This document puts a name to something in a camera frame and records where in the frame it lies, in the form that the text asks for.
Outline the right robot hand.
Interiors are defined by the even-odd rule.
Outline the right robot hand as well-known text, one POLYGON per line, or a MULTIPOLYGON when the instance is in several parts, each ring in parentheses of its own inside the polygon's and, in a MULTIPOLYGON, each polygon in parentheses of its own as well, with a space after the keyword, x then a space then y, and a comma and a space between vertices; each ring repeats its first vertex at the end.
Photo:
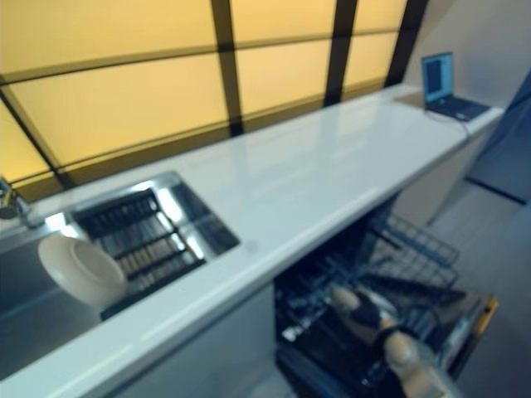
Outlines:
POLYGON ((350 318, 375 331, 397 326, 397 310, 383 296, 367 290, 354 292, 358 306, 350 312, 350 318))

